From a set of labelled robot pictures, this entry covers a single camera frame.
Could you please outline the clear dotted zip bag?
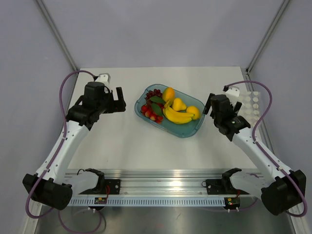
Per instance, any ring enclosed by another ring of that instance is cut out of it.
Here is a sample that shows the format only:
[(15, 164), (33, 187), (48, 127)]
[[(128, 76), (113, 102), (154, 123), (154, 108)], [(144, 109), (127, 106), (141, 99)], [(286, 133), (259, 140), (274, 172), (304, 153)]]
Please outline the clear dotted zip bag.
[(244, 117), (253, 128), (261, 117), (261, 93), (258, 91), (242, 91), (237, 101), (242, 103), (238, 115)]

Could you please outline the yellow lemon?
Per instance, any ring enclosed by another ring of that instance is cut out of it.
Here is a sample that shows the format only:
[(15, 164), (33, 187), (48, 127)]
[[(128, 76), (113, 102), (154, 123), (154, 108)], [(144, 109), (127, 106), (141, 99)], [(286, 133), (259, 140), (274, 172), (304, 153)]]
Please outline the yellow lemon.
[(197, 107), (195, 107), (195, 106), (187, 107), (186, 112), (189, 113), (189, 114), (193, 114), (192, 120), (199, 119), (200, 115), (201, 115), (199, 109)]

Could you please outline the yellow pear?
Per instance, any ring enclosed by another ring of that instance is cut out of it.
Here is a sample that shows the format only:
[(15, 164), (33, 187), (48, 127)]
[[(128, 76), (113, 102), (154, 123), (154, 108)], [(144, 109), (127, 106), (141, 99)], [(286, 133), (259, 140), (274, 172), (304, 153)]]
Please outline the yellow pear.
[(182, 101), (182, 99), (176, 97), (173, 100), (173, 103), (171, 105), (172, 109), (179, 112), (179, 111), (185, 111), (187, 109), (186, 104)]

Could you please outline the yellow banana bunch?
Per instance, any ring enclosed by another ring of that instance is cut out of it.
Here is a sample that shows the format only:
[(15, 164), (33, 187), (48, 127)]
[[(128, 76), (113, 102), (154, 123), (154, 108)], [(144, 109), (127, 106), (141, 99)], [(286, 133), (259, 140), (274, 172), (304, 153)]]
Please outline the yellow banana bunch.
[(175, 111), (170, 107), (171, 104), (172, 102), (168, 101), (163, 108), (163, 114), (169, 121), (175, 124), (186, 124), (193, 120), (194, 114)]

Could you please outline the orange yellow mango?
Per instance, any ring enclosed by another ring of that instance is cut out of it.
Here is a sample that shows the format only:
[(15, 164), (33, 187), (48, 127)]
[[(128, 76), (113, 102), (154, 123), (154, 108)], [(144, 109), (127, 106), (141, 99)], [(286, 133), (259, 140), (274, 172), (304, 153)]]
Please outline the orange yellow mango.
[(162, 93), (162, 99), (167, 103), (175, 99), (175, 90), (172, 87), (167, 87)]

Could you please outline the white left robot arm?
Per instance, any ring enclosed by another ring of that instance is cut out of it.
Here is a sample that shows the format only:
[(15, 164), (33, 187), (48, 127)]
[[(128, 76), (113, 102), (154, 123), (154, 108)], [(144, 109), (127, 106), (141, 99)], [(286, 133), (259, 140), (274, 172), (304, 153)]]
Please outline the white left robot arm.
[(26, 174), (23, 178), (27, 203), (33, 200), (60, 211), (74, 195), (109, 192), (102, 171), (89, 168), (69, 180), (64, 177), (76, 150), (100, 115), (126, 110), (122, 88), (116, 88), (116, 92), (117, 100), (102, 82), (91, 81), (85, 85), (83, 95), (68, 110), (62, 133), (46, 161), (33, 175)]

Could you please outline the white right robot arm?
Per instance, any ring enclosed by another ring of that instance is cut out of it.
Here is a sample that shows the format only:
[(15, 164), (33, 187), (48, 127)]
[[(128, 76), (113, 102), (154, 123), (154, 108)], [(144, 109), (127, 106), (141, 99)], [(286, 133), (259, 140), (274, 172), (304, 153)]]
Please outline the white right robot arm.
[(248, 156), (263, 177), (256, 178), (238, 168), (231, 169), (224, 173), (222, 190), (226, 193), (247, 192), (260, 199), (273, 215), (288, 212), (302, 203), (300, 217), (303, 217), (308, 209), (305, 174), (301, 170), (293, 171), (257, 139), (248, 121), (237, 114), (240, 106), (240, 102), (233, 106), (226, 95), (210, 94), (203, 114), (210, 114), (219, 132)]

